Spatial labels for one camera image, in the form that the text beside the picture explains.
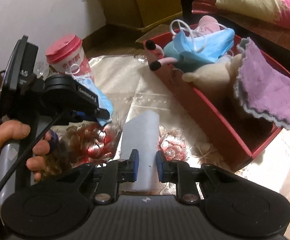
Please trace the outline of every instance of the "white wall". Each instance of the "white wall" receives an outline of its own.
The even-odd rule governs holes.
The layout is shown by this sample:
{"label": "white wall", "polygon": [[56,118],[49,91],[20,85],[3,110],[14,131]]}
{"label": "white wall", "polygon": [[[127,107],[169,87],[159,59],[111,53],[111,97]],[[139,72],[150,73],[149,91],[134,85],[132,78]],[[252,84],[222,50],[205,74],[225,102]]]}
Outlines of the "white wall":
{"label": "white wall", "polygon": [[0,0],[0,70],[23,34],[36,44],[37,60],[58,38],[75,33],[85,38],[105,25],[98,0]]}

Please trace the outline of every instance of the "human hand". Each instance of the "human hand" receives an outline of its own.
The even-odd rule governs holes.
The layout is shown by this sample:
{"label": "human hand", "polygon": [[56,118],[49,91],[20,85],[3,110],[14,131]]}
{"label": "human hand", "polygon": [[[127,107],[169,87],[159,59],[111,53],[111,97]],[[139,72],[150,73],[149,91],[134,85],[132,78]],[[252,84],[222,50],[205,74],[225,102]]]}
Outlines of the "human hand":
{"label": "human hand", "polygon": [[[23,124],[19,121],[9,120],[0,125],[0,150],[2,145],[10,140],[21,140],[28,136],[30,127],[27,124]],[[29,158],[26,162],[26,166],[29,170],[33,171],[34,179],[39,181],[41,179],[41,170],[46,168],[44,155],[49,153],[50,147],[48,141],[51,139],[49,132],[45,134],[44,140],[39,141],[33,148],[33,153],[36,155],[33,158]]]}

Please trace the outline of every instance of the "gray handle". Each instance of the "gray handle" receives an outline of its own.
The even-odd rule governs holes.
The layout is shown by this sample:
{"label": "gray handle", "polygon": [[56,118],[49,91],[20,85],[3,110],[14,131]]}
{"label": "gray handle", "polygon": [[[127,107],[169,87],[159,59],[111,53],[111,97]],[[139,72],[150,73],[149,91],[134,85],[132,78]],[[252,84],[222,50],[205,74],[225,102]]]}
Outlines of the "gray handle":
{"label": "gray handle", "polygon": [[[51,117],[48,116],[40,116],[37,126],[36,136],[39,135],[45,127],[52,120]],[[17,155],[20,147],[20,141],[10,140],[5,143],[1,149],[0,153],[0,181],[5,176],[10,167],[17,160]],[[31,174],[31,185],[34,184],[34,174]],[[5,186],[0,192],[0,205],[4,203],[4,201],[15,192],[15,172],[7,181]]]}

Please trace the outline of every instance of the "ribbed gray surface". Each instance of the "ribbed gray surface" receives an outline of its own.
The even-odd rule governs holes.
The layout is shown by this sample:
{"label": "ribbed gray surface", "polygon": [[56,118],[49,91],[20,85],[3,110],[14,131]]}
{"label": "ribbed gray surface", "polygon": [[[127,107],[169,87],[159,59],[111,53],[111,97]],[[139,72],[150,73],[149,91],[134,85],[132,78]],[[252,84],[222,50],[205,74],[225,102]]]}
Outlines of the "ribbed gray surface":
{"label": "ribbed gray surface", "polygon": [[[86,223],[57,240],[238,240],[217,231],[199,208],[169,196],[122,195],[98,206]],[[9,240],[20,240],[12,236]]]}

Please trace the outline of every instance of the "black pompom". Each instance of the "black pompom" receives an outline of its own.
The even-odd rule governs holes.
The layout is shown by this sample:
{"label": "black pompom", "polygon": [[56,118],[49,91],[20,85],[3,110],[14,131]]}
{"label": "black pompom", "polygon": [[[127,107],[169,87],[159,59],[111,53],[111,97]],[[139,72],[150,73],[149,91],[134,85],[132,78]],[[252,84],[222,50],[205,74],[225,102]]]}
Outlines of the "black pompom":
{"label": "black pompom", "polygon": [[154,50],[154,49],[156,49],[156,44],[155,44],[154,41],[147,40],[147,41],[145,42],[145,47],[146,47],[146,49],[148,49],[148,50]]}
{"label": "black pompom", "polygon": [[154,61],[151,64],[149,64],[149,69],[151,71],[156,71],[158,70],[160,67],[162,66],[162,64],[159,61]]}

